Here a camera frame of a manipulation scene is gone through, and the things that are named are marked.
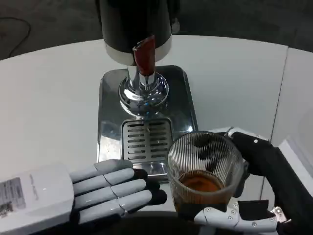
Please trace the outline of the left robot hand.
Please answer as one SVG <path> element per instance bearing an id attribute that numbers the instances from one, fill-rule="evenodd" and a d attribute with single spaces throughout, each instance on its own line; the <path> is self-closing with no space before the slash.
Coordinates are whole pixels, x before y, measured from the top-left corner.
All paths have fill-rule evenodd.
<path id="1" fill-rule="evenodd" d="M 0 232 L 80 232 L 166 201 L 159 183 L 128 160 L 105 160 L 76 172 L 51 164 L 1 181 Z"/>

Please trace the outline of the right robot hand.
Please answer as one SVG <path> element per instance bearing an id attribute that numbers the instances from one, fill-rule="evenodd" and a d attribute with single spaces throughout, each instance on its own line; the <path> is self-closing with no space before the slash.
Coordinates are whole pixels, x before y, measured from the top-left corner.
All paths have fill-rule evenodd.
<path id="1" fill-rule="evenodd" d="M 313 232 L 313 168 L 293 141 L 278 147 L 251 133 L 230 129 L 205 132 L 193 140 L 203 160 L 213 152 L 226 157 L 238 152 L 246 162 L 245 172 L 267 179 L 275 195 L 275 208 L 266 200 L 204 204 L 195 209 L 195 223 L 237 232 L 277 232 L 280 235 L 310 235 Z"/>

